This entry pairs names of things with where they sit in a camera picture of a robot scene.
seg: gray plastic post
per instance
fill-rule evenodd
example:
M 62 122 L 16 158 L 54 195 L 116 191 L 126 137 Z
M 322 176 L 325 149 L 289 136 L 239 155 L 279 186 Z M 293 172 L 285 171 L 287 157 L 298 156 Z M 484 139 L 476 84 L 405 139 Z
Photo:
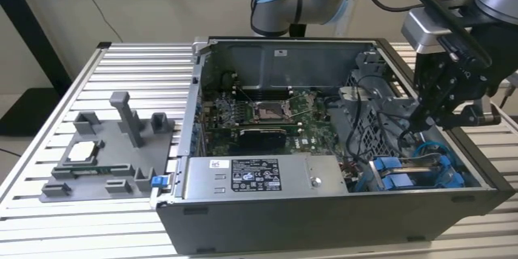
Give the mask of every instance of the gray plastic post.
M 135 120 L 131 113 L 131 108 L 128 105 L 130 94 L 128 92 L 114 92 L 112 97 L 110 97 L 110 104 L 116 108 L 120 114 L 120 119 L 127 128 L 128 137 L 131 144 L 135 148 L 140 148 L 144 145 L 143 138 L 139 131 L 139 121 Z

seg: metal rail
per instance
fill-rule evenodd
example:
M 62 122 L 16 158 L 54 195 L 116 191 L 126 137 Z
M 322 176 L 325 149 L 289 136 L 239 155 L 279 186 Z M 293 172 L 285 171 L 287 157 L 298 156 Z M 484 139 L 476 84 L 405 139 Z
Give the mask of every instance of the metal rail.
M 413 48 L 394 47 L 410 65 Z M 0 256 L 6 258 L 176 257 L 175 248 L 147 198 L 40 203 L 51 176 L 75 132 L 80 110 L 116 119 L 114 90 L 127 90 L 131 107 L 147 118 L 156 111 L 176 120 L 170 151 L 176 156 L 193 70 L 190 44 L 115 44 L 96 50 L 74 86 L 0 187 Z M 466 128 L 508 181 L 518 189 L 518 125 L 504 114 L 498 126 Z M 366 246 L 226 258 L 496 258 L 518 254 L 518 195 L 484 217 L 469 217 L 426 243 Z

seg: black pole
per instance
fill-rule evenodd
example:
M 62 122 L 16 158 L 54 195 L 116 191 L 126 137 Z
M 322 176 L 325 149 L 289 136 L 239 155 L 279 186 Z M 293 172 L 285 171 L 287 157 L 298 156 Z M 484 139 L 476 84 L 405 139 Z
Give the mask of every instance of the black pole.
M 72 81 L 26 0 L 0 0 L 7 17 L 40 64 L 54 88 L 30 88 L 0 119 L 0 135 L 34 136 Z
M 0 0 L 0 4 L 56 93 L 63 96 L 72 81 L 27 1 Z

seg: motherboard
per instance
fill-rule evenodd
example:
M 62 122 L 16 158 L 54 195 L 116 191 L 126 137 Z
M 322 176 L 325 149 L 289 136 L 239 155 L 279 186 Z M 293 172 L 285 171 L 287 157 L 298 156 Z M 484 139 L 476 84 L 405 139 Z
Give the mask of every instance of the motherboard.
M 326 110 L 337 98 L 310 89 L 219 93 L 203 103 L 207 156 L 305 152 L 342 158 Z

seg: robotic arm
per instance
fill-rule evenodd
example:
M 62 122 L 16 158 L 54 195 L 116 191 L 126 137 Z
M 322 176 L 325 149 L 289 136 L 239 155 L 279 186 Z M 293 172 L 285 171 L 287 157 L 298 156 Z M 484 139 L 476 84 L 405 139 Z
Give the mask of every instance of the robotic arm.
M 498 124 L 489 97 L 518 69 L 518 0 L 419 1 L 402 29 L 418 52 L 409 132 L 434 123 L 445 129 Z M 262 36 L 303 36 L 306 24 L 331 22 L 345 7 L 346 0 L 253 0 L 251 27 Z M 466 101 L 474 102 L 454 113 Z
M 489 97 L 518 69 L 518 0 L 465 0 L 457 6 L 421 1 L 425 7 L 410 11 L 402 29 L 418 52 L 410 130 L 430 128 L 429 118 L 446 129 L 498 124 Z M 474 103 L 454 114 L 465 101 Z

